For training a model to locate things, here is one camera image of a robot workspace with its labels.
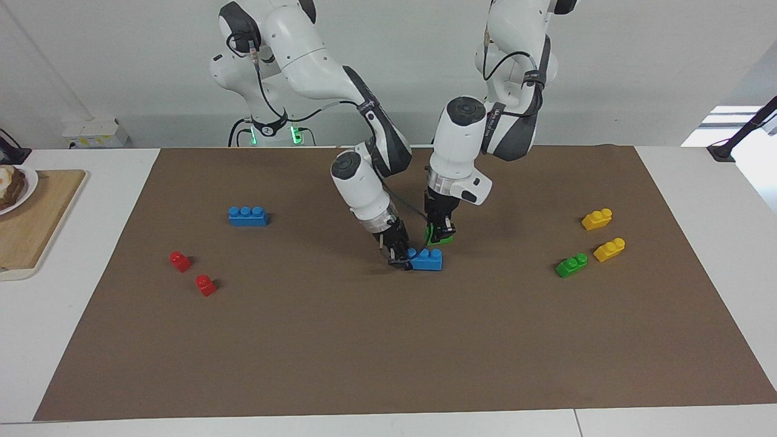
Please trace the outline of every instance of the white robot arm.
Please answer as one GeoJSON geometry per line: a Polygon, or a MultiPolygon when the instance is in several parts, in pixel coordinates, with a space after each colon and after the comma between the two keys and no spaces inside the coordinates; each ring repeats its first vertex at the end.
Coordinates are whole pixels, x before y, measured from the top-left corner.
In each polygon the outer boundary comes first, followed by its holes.
{"type": "MultiPolygon", "coordinates": [[[[407,231],[381,182],[381,177],[407,168],[412,159],[410,147],[361,77],[351,67],[336,62],[326,48],[314,27],[313,1],[230,2],[221,8],[219,17],[221,33],[235,55],[232,60],[244,65],[253,63],[255,68],[256,86],[249,86],[243,80],[245,74],[241,74],[241,80],[232,80],[225,88],[246,98],[255,119],[257,114],[267,117],[266,109],[274,113],[277,122],[262,124],[268,132],[294,121],[285,111],[281,114],[273,108],[271,96],[261,82],[261,78],[278,72],[304,97],[341,99],[339,103],[351,103],[358,109],[373,135],[354,151],[341,153],[332,165],[331,176],[359,222],[380,243],[382,252],[387,250],[389,264],[410,270],[407,231]]],[[[226,56],[214,63],[225,62],[224,59],[226,56]]]]}
{"type": "Polygon", "coordinates": [[[430,243],[456,232],[451,215],[464,200],[482,204],[492,187],[474,167],[479,152],[505,161],[526,156],[535,137],[542,90],[558,70],[546,29],[550,14],[577,0],[492,0],[476,65],[488,85],[485,104],[452,100],[440,119],[430,159],[424,209],[430,243]]]}
{"type": "MultiPolygon", "coordinates": [[[[265,79],[279,72],[277,65],[270,65],[262,68],[261,77],[265,79]]],[[[277,117],[270,109],[270,105],[279,103],[275,88],[267,83],[263,83],[263,88],[259,87],[256,81],[256,69],[251,62],[232,52],[220,53],[211,60],[211,75],[221,88],[238,93],[246,100],[252,125],[262,135],[263,145],[270,147],[294,145],[291,131],[283,130],[287,118],[277,117]]]]}

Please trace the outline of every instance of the table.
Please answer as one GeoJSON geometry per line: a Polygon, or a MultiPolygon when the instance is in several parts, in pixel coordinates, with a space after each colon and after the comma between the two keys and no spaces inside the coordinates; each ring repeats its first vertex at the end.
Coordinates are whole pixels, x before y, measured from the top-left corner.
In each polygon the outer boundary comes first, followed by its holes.
{"type": "MultiPolygon", "coordinates": [[[[201,418],[25,424],[140,194],[158,150],[38,151],[39,170],[84,168],[89,183],[41,271],[0,285],[0,431],[5,435],[773,435],[777,405],[617,410],[201,418]]],[[[777,218],[736,166],[703,149],[638,148],[764,371],[777,381],[777,218]]]]}

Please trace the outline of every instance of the lego block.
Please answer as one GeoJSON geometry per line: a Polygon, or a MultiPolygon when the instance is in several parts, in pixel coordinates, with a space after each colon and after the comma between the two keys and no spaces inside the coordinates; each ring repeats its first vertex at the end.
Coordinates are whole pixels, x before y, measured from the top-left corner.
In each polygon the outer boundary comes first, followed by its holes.
{"type": "MultiPolygon", "coordinates": [[[[407,254],[410,257],[415,257],[417,251],[415,249],[408,250],[407,254]]],[[[441,271],[442,270],[442,250],[433,249],[431,252],[428,249],[421,250],[421,253],[410,261],[413,266],[413,270],[428,270],[428,271],[441,271]]]]}
{"type": "Polygon", "coordinates": [[[605,208],[601,211],[594,211],[591,212],[589,215],[586,215],[583,219],[583,227],[587,231],[591,231],[594,229],[604,228],[606,225],[610,223],[612,220],[612,211],[605,208]]]}
{"type": "Polygon", "coordinates": [[[594,256],[600,263],[611,258],[617,257],[626,248],[626,241],[623,238],[616,238],[609,243],[602,244],[594,251],[594,256]]]}
{"type": "Polygon", "coordinates": [[[432,231],[434,231],[434,225],[427,226],[426,236],[424,237],[426,238],[427,246],[441,246],[443,244],[452,243],[454,237],[456,237],[455,235],[451,235],[448,238],[441,239],[439,243],[432,243],[432,231]]]}
{"type": "Polygon", "coordinates": [[[170,264],[177,268],[178,271],[183,273],[184,271],[189,270],[189,267],[192,266],[192,261],[189,258],[183,256],[183,253],[173,252],[170,254],[170,264]]]}
{"type": "Polygon", "coordinates": [[[584,253],[578,253],[573,258],[569,258],[556,267],[556,272],[562,278],[568,278],[577,273],[583,267],[588,265],[588,257],[584,253]]]}
{"type": "Polygon", "coordinates": [[[233,206],[229,209],[229,224],[238,227],[267,226],[267,213],[261,207],[253,209],[233,206]]]}
{"type": "Polygon", "coordinates": [[[197,276],[195,281],[197,283],[197,287],[205,297],[212,295],[216,290],[218,290],[218,288],[216,288],[216,284],[214,284],[206,274],[197,276]]]}

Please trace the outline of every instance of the blue lego block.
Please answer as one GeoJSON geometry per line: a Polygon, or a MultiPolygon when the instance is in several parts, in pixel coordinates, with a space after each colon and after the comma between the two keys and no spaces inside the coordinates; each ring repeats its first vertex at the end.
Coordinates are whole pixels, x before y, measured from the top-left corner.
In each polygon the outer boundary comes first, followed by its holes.
{"type": "MultiPolygon", "coordinates": [[[[413,248],[407,251],[411,258],[415,257],[416,253],[417,251],[413,248]]],[[[428,249],[421,250],[421,254],[410,260],[410,263],[413,265],[413,270],[441,271],[442,250],[433,249],[431,252],[428,249]]]]}
{"type": "Polygon", "coordinates": [[[251,209],[247,206],[229,209],[229,224],[238,227],[267,226],[267,213],[260,207],[251,209]]]}

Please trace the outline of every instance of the wooden cutting board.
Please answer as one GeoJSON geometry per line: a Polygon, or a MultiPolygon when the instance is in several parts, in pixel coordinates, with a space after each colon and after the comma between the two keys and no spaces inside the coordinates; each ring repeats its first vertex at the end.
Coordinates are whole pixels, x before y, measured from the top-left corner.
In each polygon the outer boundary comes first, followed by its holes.
{"type": "Polygon", "coordinates": [[[0,281],[35,273],[85,178],[84,170],[39,171],[33,195],[0,215],[0,281]]]}

